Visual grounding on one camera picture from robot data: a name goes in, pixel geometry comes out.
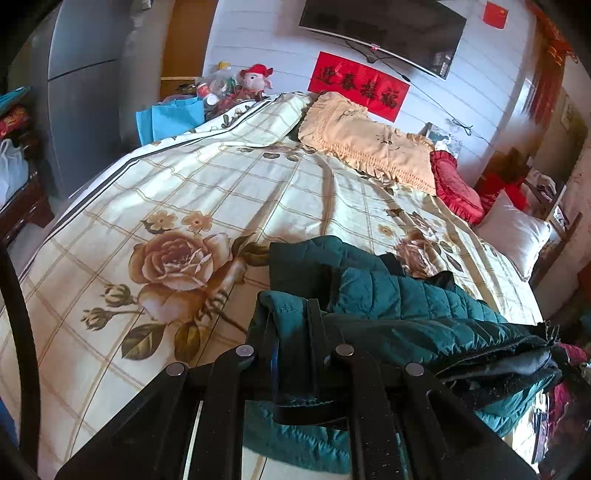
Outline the red Chinese banner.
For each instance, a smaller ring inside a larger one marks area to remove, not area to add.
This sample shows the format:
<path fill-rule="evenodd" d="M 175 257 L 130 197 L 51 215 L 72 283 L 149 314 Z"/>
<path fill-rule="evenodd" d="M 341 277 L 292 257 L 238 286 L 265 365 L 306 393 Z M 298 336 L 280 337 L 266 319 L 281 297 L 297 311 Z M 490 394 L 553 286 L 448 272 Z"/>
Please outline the red Chinese banner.
<path fill-rule="evenodd" d="M 318 54 L 308 91 L 338 92 L 370 113 L 394 122 L 410 86 L 393 76 L 326 52 Z"/>

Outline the small red flag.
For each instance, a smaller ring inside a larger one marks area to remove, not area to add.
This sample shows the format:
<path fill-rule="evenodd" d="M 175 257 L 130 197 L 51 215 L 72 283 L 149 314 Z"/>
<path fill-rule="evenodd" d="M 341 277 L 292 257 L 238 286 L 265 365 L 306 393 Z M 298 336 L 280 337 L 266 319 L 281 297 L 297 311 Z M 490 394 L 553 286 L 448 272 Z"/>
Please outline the small red flag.
<path fill-rule="evenodd" d="M 493 28 L 503 30 L 508 18 L 508 10 L 494 2 L 487 1 L 483 13 L 483 22 Z"/>

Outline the white pillow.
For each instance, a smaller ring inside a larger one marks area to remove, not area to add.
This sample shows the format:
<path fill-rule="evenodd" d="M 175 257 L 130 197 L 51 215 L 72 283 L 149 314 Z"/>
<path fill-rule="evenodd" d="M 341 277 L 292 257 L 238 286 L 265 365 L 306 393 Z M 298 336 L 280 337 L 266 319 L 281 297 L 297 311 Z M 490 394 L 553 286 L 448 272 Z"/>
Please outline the white pillow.
<path fill-rule="evenodd" d="M 517 209 L 504 190 L 475 231 L 513 263 L 524 281 L 531 278 L 539 254 L 551 236 L 548 222 Z"/>

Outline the blue bag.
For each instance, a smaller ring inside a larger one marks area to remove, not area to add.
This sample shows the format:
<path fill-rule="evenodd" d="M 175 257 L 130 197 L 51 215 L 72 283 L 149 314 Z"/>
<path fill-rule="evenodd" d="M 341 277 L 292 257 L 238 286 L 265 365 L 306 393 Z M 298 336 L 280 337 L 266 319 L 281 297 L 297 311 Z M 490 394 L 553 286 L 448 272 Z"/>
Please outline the blue bag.
<path fill-rule="evenodd" d="M 135 113 L 139 142 L 146 145 L 183 134 L 204 124 L 204 102 L 198 97 L 158 103 Z"/>

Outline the framed photo on wall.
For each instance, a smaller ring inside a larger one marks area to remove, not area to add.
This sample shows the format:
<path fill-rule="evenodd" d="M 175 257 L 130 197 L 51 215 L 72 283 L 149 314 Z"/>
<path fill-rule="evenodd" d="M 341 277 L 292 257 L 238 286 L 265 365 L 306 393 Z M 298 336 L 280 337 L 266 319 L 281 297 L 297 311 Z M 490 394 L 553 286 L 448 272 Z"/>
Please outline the framed photo on wall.
<path fill-rule="evenodd" d="M 429 122 L 421 130 L 420 134 L 429 139 L 434 144 L 436 150 L 445 150 L 455 158 L 459 157 L 462 142 L 446 130 Z"/>

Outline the green quilted puffer jacket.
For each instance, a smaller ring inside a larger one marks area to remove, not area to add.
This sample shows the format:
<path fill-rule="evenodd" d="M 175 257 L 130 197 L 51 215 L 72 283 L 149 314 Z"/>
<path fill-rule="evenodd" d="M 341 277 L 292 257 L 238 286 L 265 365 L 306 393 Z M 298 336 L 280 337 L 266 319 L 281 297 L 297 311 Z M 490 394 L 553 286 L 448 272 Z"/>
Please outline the green quilted puffer jacket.
<path fill-rule="evenodd" d="M 499 436 L 560 379 L 550 341 L 473 298 L 449 271 L 415 279 L 393 255 L 335 236 L 273 243 L 269 267 L 270 287 L 249 329 L 276 330 L 271 369 L 280 404 L 318 403 L 308 333 L 314 313 L 331 346 L 352 345 L 386 366 L 425 366 Z"/>

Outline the wooden chair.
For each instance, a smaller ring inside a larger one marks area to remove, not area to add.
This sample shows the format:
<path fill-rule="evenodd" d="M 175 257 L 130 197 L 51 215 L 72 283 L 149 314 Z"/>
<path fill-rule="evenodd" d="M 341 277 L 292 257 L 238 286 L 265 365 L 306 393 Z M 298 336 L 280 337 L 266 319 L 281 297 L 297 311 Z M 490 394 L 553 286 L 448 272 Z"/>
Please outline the wooden chair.
<path fill-rule="evenodd" d="M 531 214 L 550 225 L 549 240 L 542 248 L 530 277 L 530 285 L 536 289 L 574 236 L 582 213 L 578 212 L 570 219 L 563 205 L 567 185 L 564 182 L 555 183 L 535 168 L 529 170 L 523 185 Z"/>

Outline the floral cream bedspread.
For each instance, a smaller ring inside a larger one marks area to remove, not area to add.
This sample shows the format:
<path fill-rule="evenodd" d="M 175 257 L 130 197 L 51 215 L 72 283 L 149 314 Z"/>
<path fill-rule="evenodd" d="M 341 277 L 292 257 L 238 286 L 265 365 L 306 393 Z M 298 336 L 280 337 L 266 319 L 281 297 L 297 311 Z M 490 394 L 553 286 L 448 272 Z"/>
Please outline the floral cream bedspread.
<path fill-rule="evenodd" d="M 40 477 L 167 364 L 242 343 L 273 242 L 332 235 L 396 255 L 415 277 L 451 271 L 510 322 L 541 320 L 512 262 L 437 197 L 298 142 L 310 102 L 283 94 L 139 148 L 59 219 L 20 279 L 40 374 Z"/>

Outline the pig plush toy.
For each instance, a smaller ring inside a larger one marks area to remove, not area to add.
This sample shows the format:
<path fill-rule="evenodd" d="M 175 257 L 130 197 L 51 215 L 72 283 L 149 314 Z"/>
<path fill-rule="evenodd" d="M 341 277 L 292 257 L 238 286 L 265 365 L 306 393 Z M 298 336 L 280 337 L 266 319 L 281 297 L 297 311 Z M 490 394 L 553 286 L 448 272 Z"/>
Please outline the pig plush toy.
<path fill-rule="evenodd" d="M 263 64 L 254 64 L 239 72 L 240 92 L 250 98 L 263 98 L 267 90 L 273 89 L 271 83 L 273 68 Z"/>

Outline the wall mounted television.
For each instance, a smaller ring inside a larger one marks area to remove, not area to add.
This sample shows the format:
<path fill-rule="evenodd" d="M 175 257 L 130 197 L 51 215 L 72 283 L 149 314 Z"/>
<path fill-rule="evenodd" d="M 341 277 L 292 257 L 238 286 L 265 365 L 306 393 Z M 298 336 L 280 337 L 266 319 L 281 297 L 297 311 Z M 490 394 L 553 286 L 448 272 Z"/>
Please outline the wall mounted television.
<path fill-rule="evenodd" d="M 439 1 L 318 0 L 304 4 L 300 26 L 375 47 L 445 79 L 467 18 Z"/>

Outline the crimson velvet blanket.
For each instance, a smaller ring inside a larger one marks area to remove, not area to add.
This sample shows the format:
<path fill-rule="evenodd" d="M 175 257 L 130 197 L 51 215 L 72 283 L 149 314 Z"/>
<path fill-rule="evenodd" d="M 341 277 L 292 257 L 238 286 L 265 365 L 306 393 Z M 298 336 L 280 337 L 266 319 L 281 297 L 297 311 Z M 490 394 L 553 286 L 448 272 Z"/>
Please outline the crimson velvet blanket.
<path fill-rule="evenodd" d="M 548 446 L 575 443 L 590 432 L 590 354 L 565 343 L 556 345 L 559 365 L 566 366 L 549 393 Z"/>

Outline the red ruffled cushion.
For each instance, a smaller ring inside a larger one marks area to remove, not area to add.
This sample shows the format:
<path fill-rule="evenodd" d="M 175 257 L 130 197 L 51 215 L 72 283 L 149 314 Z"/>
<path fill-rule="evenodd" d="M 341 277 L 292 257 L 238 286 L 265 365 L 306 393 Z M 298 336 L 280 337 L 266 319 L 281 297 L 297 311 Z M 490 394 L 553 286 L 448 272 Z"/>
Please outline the red ruffled cushion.
<path fill-rule="evenodd" d="M 456 158 L 448 151 L 436 150 L 430 154 L 430 162 L 437 197 L 470 225 L 480 223 L 485 217 L 481 197 L 460 176 Z"/>

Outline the grey refrigerator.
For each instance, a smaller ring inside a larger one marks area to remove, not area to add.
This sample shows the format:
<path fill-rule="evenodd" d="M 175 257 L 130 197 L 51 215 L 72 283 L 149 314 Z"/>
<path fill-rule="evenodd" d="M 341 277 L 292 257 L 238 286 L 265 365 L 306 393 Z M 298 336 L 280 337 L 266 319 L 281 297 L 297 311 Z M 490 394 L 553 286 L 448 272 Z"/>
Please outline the grey refrigerator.
<path fill-rule="evenodd" d="M 120 59 L 132 27 L 129 1 L 62 1 L 31 33 L 9 68 L 31 87 L 42 140 L 41 172 L 65 199 L 122 154 Z"/>

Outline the yellow ruffled pillow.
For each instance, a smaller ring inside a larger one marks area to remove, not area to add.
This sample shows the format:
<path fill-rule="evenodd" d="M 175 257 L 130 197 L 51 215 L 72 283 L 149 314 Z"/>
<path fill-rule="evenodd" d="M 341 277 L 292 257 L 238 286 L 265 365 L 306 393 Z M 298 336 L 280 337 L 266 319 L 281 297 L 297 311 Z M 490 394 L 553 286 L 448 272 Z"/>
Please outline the yellow ruffled pillow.
<path fill-rule="evenodd" d="M 434 144 L 368 117 L 368 109 L 337 92 L 322 94 L 298 129 L 301 143 L 380 180 L 436 193 Z"/>

